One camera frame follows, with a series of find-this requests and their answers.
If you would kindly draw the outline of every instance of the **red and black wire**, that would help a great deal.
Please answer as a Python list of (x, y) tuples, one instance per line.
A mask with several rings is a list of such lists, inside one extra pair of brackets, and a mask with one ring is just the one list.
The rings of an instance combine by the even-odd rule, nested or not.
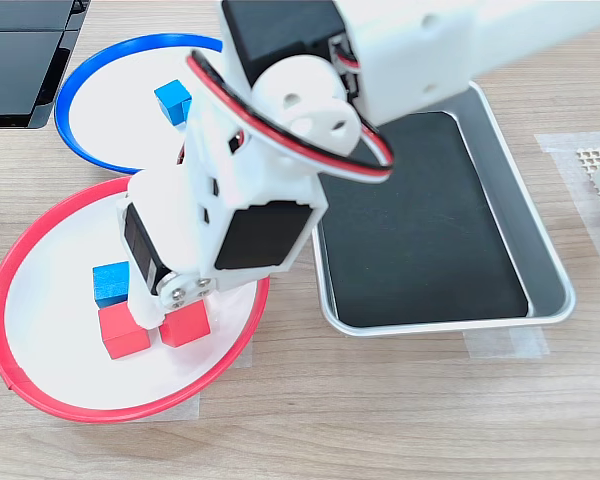
[(384, 179), (393, 170), (394, 157), (391, 147), (377, 129), (369, 124), (364, 118), (360, 117), (362, 134), (366, 137), (366, 140), (371, 142), (376, 147), (377, 151), (381, 153), (381, 164), (370, 165), (365, 161), (329, 152), (306, 142), (302, 138), (271, 122), (251, 108), (250, 105), (245, 103), (231, 87), (224, 82), (222, 77), (213, 68), (205, 56), (198, 50), (193, 50), (191, 52), (191, 56), (187, 59), (187, 63), (189, 67), (191, 67), (193, 73), (217, 100), (249, 127), (267, 136), (278, 145), (300, 154), (311, 161), (352, 174)]

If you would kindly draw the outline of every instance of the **wooden table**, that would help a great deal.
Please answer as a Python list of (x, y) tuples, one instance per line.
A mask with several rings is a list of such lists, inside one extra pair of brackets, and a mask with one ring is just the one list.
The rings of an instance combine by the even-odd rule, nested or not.
[[(70, 70), (128, 37), (217, 35), (209, 3), (94, 3)], [(353, 339), (318, 307), (306, 248), (276, 275), (253, 367), (202, 394), (191, 422), (76, 425), (0, 378), (0, 479), (401, 478), (600, 480), (600, 258), (536, 133), (600, 130), (600, 31), (479, 82), (579, 303), (542, 360), (469, 359), (461, 334)], [(0, 130), (0, 261), (39, 215), (112, 174), (53, 122)]]

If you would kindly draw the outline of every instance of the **clear tape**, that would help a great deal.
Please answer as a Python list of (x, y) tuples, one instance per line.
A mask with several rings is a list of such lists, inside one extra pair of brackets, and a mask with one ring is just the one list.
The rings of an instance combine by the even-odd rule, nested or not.
[[(229, 368), (249, 368), (253, 365), (253, 340), (250, 340), (242, 353)], [(164, 412), (151, 415), (150, 417), (133, 420), (138, 423), (148, 422), (176, 422), (184, 420), (197, 420), (200, 416), (200, 394), (185, 400), (175, 407)]]
[(467, 330), (463, 335), (471, 358), (542, 358), (551, 353), (542, 327)]
[(553, 158), (600, 256), (600, 197), (578, 160), (581, 148), (600, 148), (600, 132), (536, 135), (542, 150)]

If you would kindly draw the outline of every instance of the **robotic arm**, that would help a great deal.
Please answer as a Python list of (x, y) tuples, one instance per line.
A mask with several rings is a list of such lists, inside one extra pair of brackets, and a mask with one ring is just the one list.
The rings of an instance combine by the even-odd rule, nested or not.
[[(471, 78), (600, 25), (600, 2), (218, 3), (223, 65), (198, 88), (184, 162), (145, 170), (118, 206), (136, 323), (289, 270), (328, 205), (321, 172), (379, 183), (382, 125)], [(377, 164), (351, 158), (362, 140)]]

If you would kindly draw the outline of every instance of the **silver tray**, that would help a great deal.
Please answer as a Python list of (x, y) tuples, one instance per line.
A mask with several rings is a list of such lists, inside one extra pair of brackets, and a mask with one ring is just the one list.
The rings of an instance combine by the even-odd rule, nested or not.
[(423, 112), (445, 112), (452, 116), (476, 169), (491, 214), (528, 300), (526, 317), (409, 323), (353, 327), (338, 318), (331, 284), (329, 259), (321, 227), (313, 231), (318, 289), (326, 319), (339, 331), (372, 337), (424, 332), (448, 332), (477, 328), (554, 324), (573, 312), (573, 285), (558, 258), (549, 235), (511, 157), (500, 128), (482, 90), (470, 88)]

